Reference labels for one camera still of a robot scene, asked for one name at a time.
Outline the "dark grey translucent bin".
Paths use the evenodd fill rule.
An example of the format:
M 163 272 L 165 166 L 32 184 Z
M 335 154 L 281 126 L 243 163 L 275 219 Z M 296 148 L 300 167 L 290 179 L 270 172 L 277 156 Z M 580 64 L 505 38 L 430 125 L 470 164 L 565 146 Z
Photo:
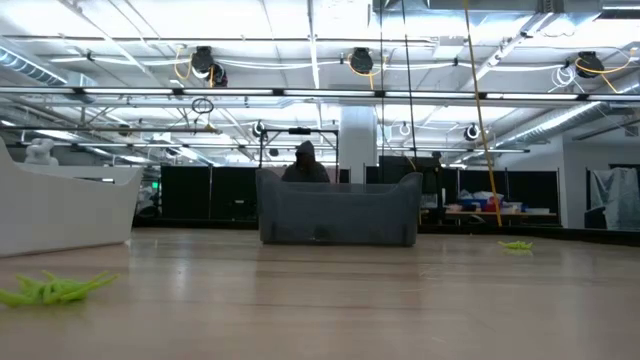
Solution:
M 422 175 L 396 184 L 285 182 L 256 171 L 257 215 L 264 244 L 411 247 L 416 242 Z

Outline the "grey tarp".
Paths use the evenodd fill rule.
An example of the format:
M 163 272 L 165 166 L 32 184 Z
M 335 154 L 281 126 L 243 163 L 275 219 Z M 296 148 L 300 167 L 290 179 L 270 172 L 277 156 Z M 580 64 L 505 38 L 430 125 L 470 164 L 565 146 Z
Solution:
M 640 232 L 640 179 L 634 168 L 591 171 L 591 207 L 602 208 L 606 228 Z

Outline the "long light bar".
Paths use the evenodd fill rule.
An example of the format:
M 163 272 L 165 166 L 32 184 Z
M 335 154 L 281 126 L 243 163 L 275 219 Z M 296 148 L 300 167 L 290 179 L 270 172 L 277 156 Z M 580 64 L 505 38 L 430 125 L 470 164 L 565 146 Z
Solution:
M 39 95 L 124 95 L 124 96 L 247 96 L 247 97 L 310 97 L 310 98 L 394 98 L 424 100 L 506 100 L 549 102 L 637 102 L 640 94 L 588 93 L 509 93 L 509 92 L 446 92 L 398 90 L 310 90 L 267 88 L 115 88 L 115 87 L 26 87 L 0 86 L 2 94 Z

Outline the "wooden table with bins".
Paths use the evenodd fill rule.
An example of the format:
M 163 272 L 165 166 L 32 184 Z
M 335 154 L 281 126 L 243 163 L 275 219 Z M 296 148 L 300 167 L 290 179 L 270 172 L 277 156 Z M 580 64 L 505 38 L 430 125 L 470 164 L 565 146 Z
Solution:
M 459 199 L 487 199 L 482 212 L 463 211 Z M 523 202 L 506 201 L 502 194 L 494 197 L 492 192 L 470 193 L 463 190 L 457 199 L 444 207 L 444 219 L 456 224 L 492 224 L 502 226 L 551 226 L 561 225 L 559 214 L 550 208 L 529 207 Z

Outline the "white plastic bin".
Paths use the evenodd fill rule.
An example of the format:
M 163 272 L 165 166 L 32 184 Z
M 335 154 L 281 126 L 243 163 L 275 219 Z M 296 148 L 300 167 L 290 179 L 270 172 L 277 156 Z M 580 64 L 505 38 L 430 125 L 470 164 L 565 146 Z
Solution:
M 140 167 L 19 163 L 0 139 L 0 257 L 127 241 L 142 175 Z

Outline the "black partition panels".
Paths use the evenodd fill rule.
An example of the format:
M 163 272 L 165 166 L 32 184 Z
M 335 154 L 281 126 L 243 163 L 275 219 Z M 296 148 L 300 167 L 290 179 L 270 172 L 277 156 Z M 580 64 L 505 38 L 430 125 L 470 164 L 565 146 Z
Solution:
M 253 168 L 163 166 L 160 181 L 161 216 L 185 221 L 255 223 L 256 175 Z M 460 204 L 469 210 L 473 200 L 466 197 L 490 195 L 486 171 L 442 169 L 423 176 L 424 195 L 433 195 L 436 183 L 444 191 L 443 205 Z M 496 171 L 496 191 L 503 197 L 501 214 L 524 213 L 533 223 L 535 214 L 543 224 L 558 224 L 558 175 L 555 171 Z

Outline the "black metal stand frame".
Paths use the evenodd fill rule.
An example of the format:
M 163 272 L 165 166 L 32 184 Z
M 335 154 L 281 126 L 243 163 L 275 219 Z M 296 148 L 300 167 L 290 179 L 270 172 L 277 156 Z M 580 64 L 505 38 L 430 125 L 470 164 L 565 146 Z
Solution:
M 311 129 L 307 127 L 291 127 L 287 129 L 268 129 L 262 128 L 259 131 L 259 160 L 258 167 L 262 168 L 264 164 L 264 150 L 267 148 L 267 145 L 270 144 L 273 140 L 275 140 L 281 133 L 286 132 L 289 135 L 299 135 L 299 136 L 307 136 L 312 134 L 319 134 L 325 141 L 333 148 L 335 152 L 335 161 L 334 165 L 336 169 L 339 169 L 339 135 L 340 132 L 338 130 L 324 130 L 324 129 Z M 332 134 L 335 136 L 335 142 L 331 143 L 327 138 L 326 134 Z

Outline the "person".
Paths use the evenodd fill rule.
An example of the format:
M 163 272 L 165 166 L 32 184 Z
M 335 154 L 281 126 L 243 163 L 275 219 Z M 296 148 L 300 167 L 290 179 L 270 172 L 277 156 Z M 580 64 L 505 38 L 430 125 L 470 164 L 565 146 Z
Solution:
M 302 142 L 295 153 L 296 160 L 289 165 L 281 179 L 285 182 L 329 183 L 326 168 L 316 160 L 315 148 L 311 141 Z

